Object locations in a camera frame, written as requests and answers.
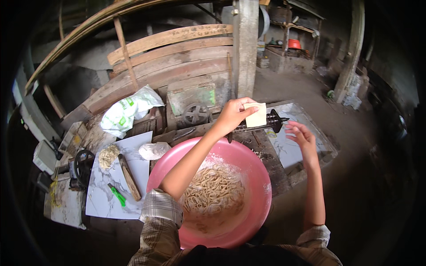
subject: pasta machine roller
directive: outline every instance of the pasta machine roller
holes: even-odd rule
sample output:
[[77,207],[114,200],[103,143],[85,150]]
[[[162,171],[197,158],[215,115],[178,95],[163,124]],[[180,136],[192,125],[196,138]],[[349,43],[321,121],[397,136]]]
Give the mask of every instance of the pasta machine roller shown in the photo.
[[281,130],[282,123],[285,121],[290,120],[286,117],[279,117],[278,113],[275,111],[275,109],[271,110],[271,113],[266,114],[266,125],[263,126],[255,126],[255,127],[247,127],[247,124],[245,122],[245,119],[238,125],[236,129],[229,132],[226,135],[226,138],[228,139],[228,142],[232,142],[233,134],[243,133],[243,132],[249,132],[249,131],[255,131],[255,130],[264,130],[264,129],[270,129],[272,128],[275,133],[278,133]]

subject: metal wheel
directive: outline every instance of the metal wheel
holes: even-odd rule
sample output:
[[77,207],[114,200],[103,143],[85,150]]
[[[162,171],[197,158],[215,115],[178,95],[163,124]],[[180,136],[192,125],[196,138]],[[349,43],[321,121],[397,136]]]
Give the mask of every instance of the metal wheel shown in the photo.
[[210,110],[204,103],[193,103],[186,107],[184,111],[184,121],[187,125],[202,124],[207,121]]
[[78,182],[85,188],[89,185],[89,178],[92,172],[94,160],[94,154],[88,150],[81,150],[75,156],[75,177],[77,178]]

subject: red plastic basin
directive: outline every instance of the red plastic basin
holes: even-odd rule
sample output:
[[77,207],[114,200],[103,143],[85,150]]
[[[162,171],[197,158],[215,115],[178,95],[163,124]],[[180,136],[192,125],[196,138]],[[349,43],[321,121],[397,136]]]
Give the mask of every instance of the red plastic basin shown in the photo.
[[[201,139],[196,137],[184,141],[169,150],[158,160],[147,184],[147,192],[157,188],[170,169]],[[211,149],[206,160],[214,156],[223,158],[223,163],[236,166],[245,175],[248,201],[245,203],[247,215],[244,220],[232,230],[214,237],[202,237],[182,226],[179,229],[181,248],[193,248],[196,245],[206,247],[233,248],[250,240],[265,222],[272,201],[271,180],[260,159],[243,144],[232,141],[228,143],[222,138]]]
[[300,47],[299,40],[295,40],[295,39],[288,39],[288,47],[295,48],[295,49],[302,49],[302,47]]

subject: green utility knife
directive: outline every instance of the green utility knife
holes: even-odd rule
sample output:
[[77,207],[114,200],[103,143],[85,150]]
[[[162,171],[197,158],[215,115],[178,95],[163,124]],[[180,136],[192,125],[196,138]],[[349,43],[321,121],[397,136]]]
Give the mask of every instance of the green utility knife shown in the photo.
[[111,185],[111,183],[109,183],[108,186],[112,190],[112,193],[117,196],[118,200],[121,203],[121,206],[124,207],[126,205],[126,199],[123,197],[123,195],[121,195],[120,192],[118,192],[117,189]]

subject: plaid shirt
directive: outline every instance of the plaid shirt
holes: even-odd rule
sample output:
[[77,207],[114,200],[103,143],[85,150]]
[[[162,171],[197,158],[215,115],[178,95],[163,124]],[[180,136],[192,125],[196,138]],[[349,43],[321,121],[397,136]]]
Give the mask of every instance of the plaid shirt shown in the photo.
[[[169,194],[161,189],[151,190],[145,197],[142,214],[144,222],[141,248],[130,259],[129,266],[177,265],[190,249],[181,250],[178,229],[183,211]],[[313,265],[342,265],[327,249],[330,231],[325,225],[314,226],[300,235],[296,245],[279,245]]]

